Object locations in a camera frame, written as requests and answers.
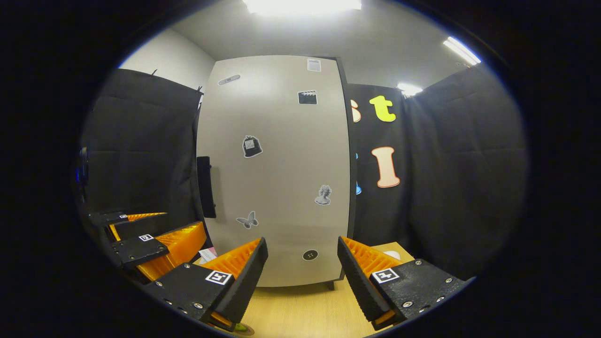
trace black curtain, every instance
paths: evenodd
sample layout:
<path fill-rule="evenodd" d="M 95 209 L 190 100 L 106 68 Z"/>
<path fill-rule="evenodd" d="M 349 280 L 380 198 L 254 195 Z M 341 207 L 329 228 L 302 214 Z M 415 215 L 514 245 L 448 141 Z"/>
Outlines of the black curtain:
<path fill-rule="evenodd" d="M 495 74 L 471 67 L 403 99 L 396 88 L 349 84 L 358 185 L 353 238 L 397 241 L 459 278 L 495 257 L 520 216 L 528 158 L 518 106 Z M 383 95 L 394 121 L 369 101 Z M 380 188 L 371 151 L 392 147 L 397 186 Z"/>
<path fill-rule="evenodd" d="M 528 155 L 519 107 L 476 66 L 405 100 L 409 221 L 420 252 L 459 278 L 501 249 L 522 206 Z"/>
<path fill-rule="evenodd" d="M 379 245 L 397 241 L 411 251 L 408 226 L 410 192 L 409 146 L 403 123 L 403 97 L 396 88 L 374 85 L 348 84 L 349 99 L 357 104 L 361 119 L 352 125 L 357 149 L 357 184 L 361 193 L 356 196 L 355 229 L 353 239 L 366 245 Z M 383 96 L 391 102 L 388 112 L 393 121 L 382 121 L 376 115 L 370 100 Z M 377 185 L 380 172 L 373 149 L 392 147 L 392 163 L 400 183 L 389 188 Z"/>
<path fill-rule="evenodd" d="M 172 229 L 203 220 L 195 171 L 201 93 L 133 70 L 106 81 L 84 125 L 89 212 L 168 212 Z"/>

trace white door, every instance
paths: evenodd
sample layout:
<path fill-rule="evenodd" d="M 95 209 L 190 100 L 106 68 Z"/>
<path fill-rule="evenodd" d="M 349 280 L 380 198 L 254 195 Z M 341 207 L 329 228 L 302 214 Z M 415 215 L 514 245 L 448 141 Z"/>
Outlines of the white door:
<path fill-rule="evenodd" d="M 217 217 L 206 223 L 217 254 L 264 236 L 269 258 L 258 286 L 338 279 L 337 239 L 349 226 L 349 154 L 336 61 L 217 61 L 197 138 L 197 156 L 212 165 Z"/>

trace ceiling light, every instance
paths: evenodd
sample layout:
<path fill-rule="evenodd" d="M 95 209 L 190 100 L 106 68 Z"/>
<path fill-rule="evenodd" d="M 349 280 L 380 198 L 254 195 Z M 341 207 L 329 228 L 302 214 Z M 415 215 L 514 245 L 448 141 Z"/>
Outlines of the ceiling light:
<path fill-rule="evenodd" d="M 250 13 L 262 15 L 326 14 L 360 10 L 361 0 L 242 0 Z"/>
<path fill-rule="evenodd" d="M 461 42 L 457 41 L 452 37 L 448 37 L 442 43 L 443 45 L 449 47 L 453 52 L 459 54 L 465 61 L 469 62 L 472 66 L 480 63 L 480 59 L 474 55 L 466 46 L 464 46 Z"/>
<path fill-rule="evenodd" d="M 422 91 L 421 88 L 416 87 L 414 85 L 410 85 L 410 84 L 404 84 L 404 83 L 399 83 L 397 85 L 397 88 L 400 89 L 404 95 L 406 96 L 413 96 L 416 95 L 417 93 L 419 93 L 420 91 Z"/>

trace butterfly sticker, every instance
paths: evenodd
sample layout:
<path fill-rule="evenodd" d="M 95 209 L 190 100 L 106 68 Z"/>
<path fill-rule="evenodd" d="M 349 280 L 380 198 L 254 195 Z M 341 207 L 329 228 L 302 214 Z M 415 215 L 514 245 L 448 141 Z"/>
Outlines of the butterfly sticker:
<path fill-rule="evenodd" d="M 254 211 L 251 211 L 248 214 L 248 219 L 238 217 L 238 218 L 236 218 L 236 221 L 242 223 L 244 225 L 244 227 L 247 228 L 247 229 L 250 229 L 252 226 L 259 225 L 259 221 L 255 218 L 255 212 Z"/>

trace clapperboard sticker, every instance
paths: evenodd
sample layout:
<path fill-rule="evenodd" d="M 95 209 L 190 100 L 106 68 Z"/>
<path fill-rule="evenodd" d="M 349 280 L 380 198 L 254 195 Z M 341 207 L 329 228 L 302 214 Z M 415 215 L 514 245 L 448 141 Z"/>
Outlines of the clapperboard sticker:
<path fill-rule="evenodd" d="M 321 72 L 322 62 L 317 59 L 307 59 L 307 70 L 312 72 Z"/>
<path fill-rule="evenodd" d="M 138 238 L 143 240 L 144 242 L 146 242 L 146 241 L 153 239 L 154 237 L 150 236 L 149 234 L 146 234 L 146 235 L 138 236 Z"/>
<path fill-rule="evenodd" d="M 374 272 L 373 275 L 379 284 L 398 278 L 398 275 L 392 269 L 377 271 Z"/>
<path fill-rule="evenodd" d="M 216 283 L 216 284 L 225 285 L 227 283 L 227 281 L 230 279 L 230 277 L 231 277 L 231 274 L 227 274 L 225 272 L 220 272 L 220 271 L 213 271 L 205 279 L 208 281 L 212 281 L 213 283 Z"/>
<path fill-rule="evenodd" d="M 299 91 L 299 104 L 301 105 L 316 105 L 317 90 Z"/>

